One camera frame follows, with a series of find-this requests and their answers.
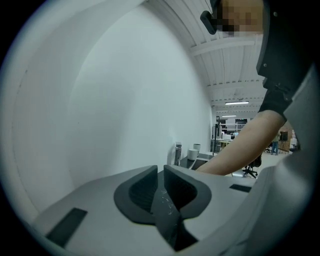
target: white ceiling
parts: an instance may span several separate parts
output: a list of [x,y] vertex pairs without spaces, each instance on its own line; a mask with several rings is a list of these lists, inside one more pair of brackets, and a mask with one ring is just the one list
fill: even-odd
[[[253,118],[265,97],[263,76],[256,70],[262,35],[230,37],[209,34],[200,20],[210,0],[148,0],[146,5],[170,24],[194,56],[217,116]],[[225,105],[249,101],[247,105]]]

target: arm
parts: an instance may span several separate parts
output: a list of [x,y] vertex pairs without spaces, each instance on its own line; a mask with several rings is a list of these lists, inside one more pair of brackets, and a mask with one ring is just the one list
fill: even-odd
[[254,161],[277,135],[285,119],[273,110],[259,112],[217,156],[197,171],[228,175]]

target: ceiling light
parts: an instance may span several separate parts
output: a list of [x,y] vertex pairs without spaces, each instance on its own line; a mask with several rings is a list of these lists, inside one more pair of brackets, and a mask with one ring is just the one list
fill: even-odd
[[226,105],[248,104],[249,101],[227,102]]

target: person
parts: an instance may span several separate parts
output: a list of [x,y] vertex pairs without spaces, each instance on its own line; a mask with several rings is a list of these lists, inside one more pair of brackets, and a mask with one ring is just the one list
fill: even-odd
[[272,150],[271,150],[271,155],[274,154],[277,156],[278,155],[278,144],[279,144],[279,138],[280,138],[280,133],[278,132],[278,134],[274,137],[274,139],[272,140]]
[[[263,6],[262,0],[220,0],[216,15],[218,19],[222,18],[223,31],[261,34]],[[285,124],[284,111],[290,103],[281,91],[267,90],[255,118],[228,146],[197,171],[228,175],[249,165],[262,154]]]

